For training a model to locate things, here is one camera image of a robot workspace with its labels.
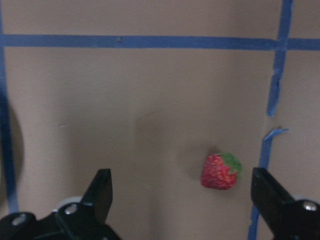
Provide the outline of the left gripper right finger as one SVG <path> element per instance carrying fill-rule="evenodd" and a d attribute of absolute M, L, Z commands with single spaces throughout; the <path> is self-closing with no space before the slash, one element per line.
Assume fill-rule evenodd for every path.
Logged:
<path fill-rule="evenodd" d="M 295 199 L 263 167 L 252 170 L 250 196 L 271 232 L 279 232 L 285 206 L 293 204 Z"/>

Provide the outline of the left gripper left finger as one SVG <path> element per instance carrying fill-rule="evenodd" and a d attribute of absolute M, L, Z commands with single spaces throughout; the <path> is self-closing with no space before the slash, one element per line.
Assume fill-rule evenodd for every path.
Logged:
<path fill-rule="evenodd" d="M 109 168 L 97 171 L 80 204 L 90 208 L 94 218 L 105 224 L 112 205 L 112 175 Z"/>

